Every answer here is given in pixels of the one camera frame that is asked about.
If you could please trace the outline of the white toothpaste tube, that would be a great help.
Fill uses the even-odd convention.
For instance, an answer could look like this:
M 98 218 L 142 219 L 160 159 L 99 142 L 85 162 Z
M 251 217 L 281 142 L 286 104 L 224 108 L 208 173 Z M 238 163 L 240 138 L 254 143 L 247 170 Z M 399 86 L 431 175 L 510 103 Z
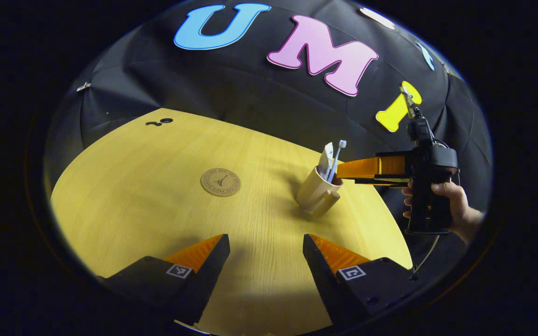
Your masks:
M 318 165 L 317 172 L 319 176 L 327 181 L 327 177 L 333 165 L 333 143 L 329 142 L 325 145 L 323 152 L 321 153 Z

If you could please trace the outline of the round brown coaster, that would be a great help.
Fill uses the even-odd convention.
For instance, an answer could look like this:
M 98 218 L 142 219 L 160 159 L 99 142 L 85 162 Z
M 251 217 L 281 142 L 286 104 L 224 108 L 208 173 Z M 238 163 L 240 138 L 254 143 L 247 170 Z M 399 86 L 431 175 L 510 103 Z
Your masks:
M 241 179 L 232 171 L 213 168 L 200 177 L 201 187 L 213 196 L 233 196 L 241 189 Z

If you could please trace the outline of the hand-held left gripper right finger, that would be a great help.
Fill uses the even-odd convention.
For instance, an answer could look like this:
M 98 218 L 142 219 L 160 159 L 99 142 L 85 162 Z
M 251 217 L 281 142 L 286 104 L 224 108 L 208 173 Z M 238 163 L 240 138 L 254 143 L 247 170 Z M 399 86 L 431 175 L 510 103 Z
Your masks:
M 392 259 L 370 260 L 314 234 L 304 235 L 303 255 L 338 327 L 391 311 L 421 289 L 421 277 Z

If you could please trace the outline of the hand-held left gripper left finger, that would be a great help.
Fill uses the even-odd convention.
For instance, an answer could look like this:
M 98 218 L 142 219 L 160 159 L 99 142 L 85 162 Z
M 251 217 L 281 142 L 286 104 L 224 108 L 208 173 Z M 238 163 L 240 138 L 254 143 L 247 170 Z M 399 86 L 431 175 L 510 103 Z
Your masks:
M 142 257 L 99 283 L 126 300 L 198 323 L 230 255 L 228 234 L 219 234 L 166 258 Z

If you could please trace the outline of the beige cup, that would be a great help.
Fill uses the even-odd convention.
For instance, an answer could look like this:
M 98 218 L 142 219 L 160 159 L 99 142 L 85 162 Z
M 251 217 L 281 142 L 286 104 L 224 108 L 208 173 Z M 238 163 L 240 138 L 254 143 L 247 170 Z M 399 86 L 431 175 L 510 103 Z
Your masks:
M 329 211 L 341 196 L 338 194 L 343 181 L 336 176 L 333 183 L 323 179 L 315 166 L 306 180 L 299 187 L 295 200 L 299 207 L 312 217 L 322 217 Z

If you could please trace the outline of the black backdrop cloth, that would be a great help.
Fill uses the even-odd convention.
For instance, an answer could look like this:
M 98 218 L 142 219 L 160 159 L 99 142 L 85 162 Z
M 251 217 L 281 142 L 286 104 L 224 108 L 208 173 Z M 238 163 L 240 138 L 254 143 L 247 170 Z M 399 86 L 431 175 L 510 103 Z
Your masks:
M 90 88 L 76 88 L 90 82 Z M 399 86 L 412 85 L 438 140 L 457 151 L 469 205 L 488 208 L 492 148 L 469 85 L 402 25 L 350 0 L 187 0 L 135 28 L 77 78 L 45 149 L 50 198 L 66 168 L 103 136 L 158 109 L 192 113 L 318 151 L 339 164 L 414 147 Z M 372 186 L 401 230 L 412 264 L 450 266 L 469 246 L 455 234 L 408 235 L 405 197 Z M 65 251 L 79 259 L 55 227 Z

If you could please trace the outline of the wooden desktop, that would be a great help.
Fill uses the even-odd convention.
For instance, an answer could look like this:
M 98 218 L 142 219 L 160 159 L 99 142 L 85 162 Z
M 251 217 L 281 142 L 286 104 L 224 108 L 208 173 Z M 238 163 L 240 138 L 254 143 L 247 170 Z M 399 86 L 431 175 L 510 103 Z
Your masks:
M 158 109 L 77 156 L 51 203 L 73 251 L 104 277 L 141 257 L 165 258 L 228 234 L 230 255 L 197 326 L 220 336 L 294 336 L 331 325 L 303 256 L 305 234 L 412 266 L 400 228 L 371 185 L 345 182 L 322 217 L 300 209 L 297 189 L 319 157 L 235 124 Z M 234 172 L 239 192 L 207 193 L 200 177 L 213 168 Z

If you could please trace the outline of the light blue toothbrush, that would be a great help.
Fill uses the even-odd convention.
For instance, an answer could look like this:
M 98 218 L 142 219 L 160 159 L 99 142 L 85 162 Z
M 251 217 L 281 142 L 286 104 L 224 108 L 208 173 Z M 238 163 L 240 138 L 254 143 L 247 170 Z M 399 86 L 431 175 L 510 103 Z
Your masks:
M 341 150 L 346 146 L 347 146 L 347 141 L 346 140 L 340 140 L 339 141 L 336 154 L 332 159 L 332 164 L 331 164 L 330 168 L 327 170 L 327 175 L 326 175 L 325 180 L 328 183 L 333 182 L 333 179 L 334 179 L 334 176 L 335 176 L 335 173 L 336 173 L 336 170 L 337 170 L 339 154 L 341 153 Z

